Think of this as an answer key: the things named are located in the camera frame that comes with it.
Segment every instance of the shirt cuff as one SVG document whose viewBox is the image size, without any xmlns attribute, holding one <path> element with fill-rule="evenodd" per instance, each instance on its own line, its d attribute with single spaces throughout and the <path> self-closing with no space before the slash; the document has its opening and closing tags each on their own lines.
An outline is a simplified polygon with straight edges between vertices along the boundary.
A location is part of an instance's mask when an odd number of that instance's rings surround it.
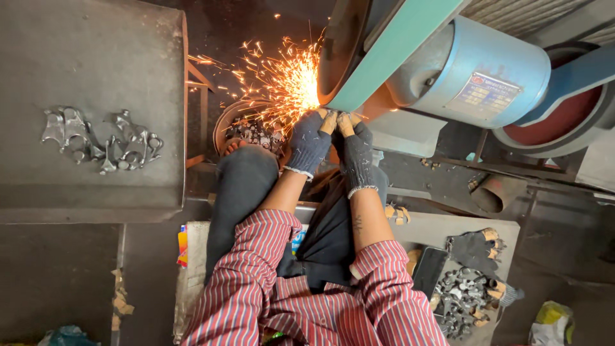
<svg viewBox="0 0 615 346">
<path fill-rule="evenodd" d="M 381 241 L 359 251 L 354 262 L 350 265 L 350 273 L 355 279 L 361 280 L 376 268 L 394 261 L 407 264 L 409 260 L 406 251 L 396 240 Z"/>
</svg>

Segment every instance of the striped shirt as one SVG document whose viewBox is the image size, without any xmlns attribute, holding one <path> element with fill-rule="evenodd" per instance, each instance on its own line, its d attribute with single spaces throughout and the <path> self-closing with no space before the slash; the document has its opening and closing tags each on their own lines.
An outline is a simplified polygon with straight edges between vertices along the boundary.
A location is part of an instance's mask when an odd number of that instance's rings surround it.
<svg viewBox="0 0 615 346">
<path fill-rule="evenodd" d="M 413 291 L 408 256 L 396 241 L 357 253 L 348 288 L 311 294 L 305 276 L 276 277 L 285 244 L 301 230 L 291 213 L 263 210 L 236 227 L 231 252 L 216 264 L 182 345 L 258 345 L 265 328 L 282 345 L 448 345 L 423 292 Z"/>
</svg>

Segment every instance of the pile of metal parts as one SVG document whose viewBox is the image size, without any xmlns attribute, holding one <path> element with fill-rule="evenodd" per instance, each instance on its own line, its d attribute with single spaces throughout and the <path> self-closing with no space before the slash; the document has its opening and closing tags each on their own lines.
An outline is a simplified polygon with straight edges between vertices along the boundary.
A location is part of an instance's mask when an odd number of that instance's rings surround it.
<svg viewBox="0 0 615 346">
<path fill-rule="evenodd" d="M 472 333 L 473 326 L 489 322 L 482 311 L 493 301 L 488 290 L 494 284 L 495 280 L 467 267 L 444 274 L 434 295 L 440 297 L 436 313 L 443 316 L 440 329 L 447 339 L 463 340 Z"/>
<path fill-rule="evenodd" d="M 105 175 L 118 169 L 141 169 L 161 157 L 158 152 L 164 146 L 162 139 L 147 127 L 135 125 L 128 110 L 111 115 L 111 122 L 120 130 L 122 138 L 112 135 L 104 147 L 98 144 L 92 124 L 76 108 L 58 107 L 57 111 L 46 110 L 45 114 L 47 127 L 41 141 L 57 141 L 60 153 L 68 148 L 69 155 L 77 164 L 101 161 L 100 174 Z"/>
<path fill-rule="evenodd" d="M 263 120 L 255 118 L 245 118 L 244 116 L 233 119 L 232 125 L 226 130 L 226 138 L 241 138 L 247 143 L 257 144 L 269 150 L 277 156 L 284 154 L 282 144 L 284 136 L 280 124 L 275 123 L 273 127 L 265 127 Z"/>
</svg>

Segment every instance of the person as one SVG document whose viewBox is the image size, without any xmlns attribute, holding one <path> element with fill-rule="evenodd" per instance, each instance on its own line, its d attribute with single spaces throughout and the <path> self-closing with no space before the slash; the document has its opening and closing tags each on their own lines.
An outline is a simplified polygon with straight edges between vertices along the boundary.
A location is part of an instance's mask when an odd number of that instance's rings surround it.
<svg viewBox="0 0 615 346">
<path fill-rule="evenodd" d="M 341 170 L 314 176 L 331 143 Z M 447 345 L 384 215 L 388 179 L 371 132 L 349 114 L 307 112 L 281 175 L 262 147 L 231 140 L 218 165 L 207 279 L 183 345 Z M 295 254 L 306 181 L 324 194 Z"/>
</svg>

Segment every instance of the hand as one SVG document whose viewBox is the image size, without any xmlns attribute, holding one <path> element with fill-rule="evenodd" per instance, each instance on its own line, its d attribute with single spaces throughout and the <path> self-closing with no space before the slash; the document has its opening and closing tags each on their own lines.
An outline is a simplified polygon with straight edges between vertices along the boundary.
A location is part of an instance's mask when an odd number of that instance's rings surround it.
<svg viewBox="0 0 615 346">
<path fill-rule="evenodd" d="M 331 146 L 331 132 L 335 128 L 337 113 L 324 110 L 307 111 L 293 128 L 290 139 L 290 160 L 285 169 L 314 177 L 316 167 Z"/>
<path fill-rule="evenodd" d="M 343 138 L 336 133 L 333 145 L 348 181 L 348 198 L 363 188 L 378 191 L 371 168 L 371 131 L 356 115 L 342 113 L 338 116 L 337 123 L 338 132 Z"/>
</svg>

